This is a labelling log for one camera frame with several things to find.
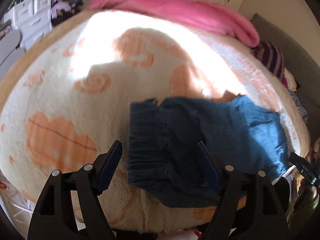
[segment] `pink blanket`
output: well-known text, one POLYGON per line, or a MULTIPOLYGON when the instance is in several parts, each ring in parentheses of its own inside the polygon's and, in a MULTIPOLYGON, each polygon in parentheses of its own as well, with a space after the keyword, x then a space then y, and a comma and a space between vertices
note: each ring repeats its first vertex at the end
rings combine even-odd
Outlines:
POLYGON ((250 21, 216 3, 190 0, 92 0, 87 7, 101 8, 148 14, 218 35, 230 35, 252 48, 260 41, 259 34, 250 21))

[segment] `bed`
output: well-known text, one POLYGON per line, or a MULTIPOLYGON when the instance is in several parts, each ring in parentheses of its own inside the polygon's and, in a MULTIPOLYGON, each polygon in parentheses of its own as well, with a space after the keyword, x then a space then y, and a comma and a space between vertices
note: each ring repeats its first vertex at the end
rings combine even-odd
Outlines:
MULTIPOLYGON (((280 113, 289 150, 310 136, 285 87, 238 40, 137 13, 85 11, 43 37, 0 81, 0 169, 36 202, 55 170, 78 170, 115 139, 124 154, 99 200, 112 228, 170 232, 207 223, 215 207, 175 209, 126 182, 129 105, 168 96, 247 95, 280 113)), ((74 211, 81 220, 76 196, 74 211)), ((240 200, 239 208, 245 205, 240 200)))

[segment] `pile of clothes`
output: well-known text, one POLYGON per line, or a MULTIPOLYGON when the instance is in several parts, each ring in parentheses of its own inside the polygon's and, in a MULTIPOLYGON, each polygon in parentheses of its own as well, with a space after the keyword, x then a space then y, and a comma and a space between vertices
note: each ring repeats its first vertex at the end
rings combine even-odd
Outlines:
POLYGON ((55 27, 81 12, 82 0, 53 0, 51 2, 51 23, 55 27))

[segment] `drawer handle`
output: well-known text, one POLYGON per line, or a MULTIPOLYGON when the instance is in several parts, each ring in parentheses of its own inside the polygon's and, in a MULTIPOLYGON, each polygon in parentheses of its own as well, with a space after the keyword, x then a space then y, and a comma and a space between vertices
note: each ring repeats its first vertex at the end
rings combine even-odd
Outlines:
POLYGON ((38 37, 34 38, 34 41, 39 40, 44 35, 44 32, 42 32, 38 37))
POLYGON ((25 13, 27 13, 28 11, 29 11, 29 10, 26 9, 26 10, 24 10, 23 12, 21 12, 20 15, 25 14, 25 13))
POLYGON ((41 18, 35 20, 33 23, 30 24, 30 26, 33 26, 33 25, 37 24, 38 22, 40 22, 40 20, 41 20, 41 18))

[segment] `purple striped cushion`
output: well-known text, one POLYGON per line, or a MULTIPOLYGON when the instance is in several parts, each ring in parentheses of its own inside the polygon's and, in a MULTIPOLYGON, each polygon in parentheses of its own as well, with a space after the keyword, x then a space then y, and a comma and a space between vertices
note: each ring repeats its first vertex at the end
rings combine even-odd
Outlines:
POLYGON ((268 41, 262 41, 252 49, 252 54, 280 81, 283 80, 285 61, 278 46, 268 41))

